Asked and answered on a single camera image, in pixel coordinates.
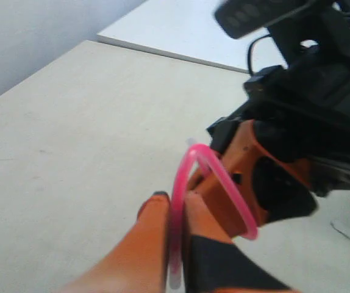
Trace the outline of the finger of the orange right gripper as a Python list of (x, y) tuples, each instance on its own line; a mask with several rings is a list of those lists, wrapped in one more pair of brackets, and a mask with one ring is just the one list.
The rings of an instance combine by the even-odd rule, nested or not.
[(200, 170), (195, 171), (188, 180), (187, 189), (202, 197), (215, 220), (231, 238), (244, 235), (247, 229), (242, 216), (214, 174), (210, 175), (212, 178), (204, 178)]

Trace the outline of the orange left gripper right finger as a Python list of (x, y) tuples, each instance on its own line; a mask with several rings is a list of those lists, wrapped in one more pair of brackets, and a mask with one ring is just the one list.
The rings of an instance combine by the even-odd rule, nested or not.
[(195, 192), (185, 198), (185, 216), (186, 292), (296, 292), (239, 250)]

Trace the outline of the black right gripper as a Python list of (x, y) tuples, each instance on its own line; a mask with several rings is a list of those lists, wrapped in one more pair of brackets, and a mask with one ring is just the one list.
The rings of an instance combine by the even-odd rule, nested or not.
[(234, 136), (221, 161), (239, 174), (258, 226), (312, 215), (310, 190), (350, 190), (350, 57), (313, 45), (288, 68), (254, 73), (244, 89), (247, 102), (208, 133), (220, 151)]

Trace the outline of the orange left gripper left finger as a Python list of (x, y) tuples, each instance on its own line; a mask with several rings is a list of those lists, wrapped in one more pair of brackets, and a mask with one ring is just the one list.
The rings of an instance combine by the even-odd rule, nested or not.
[(59, 292), (165, 292), (169, 210), (168, 194), (154, 192), (123, 239)]

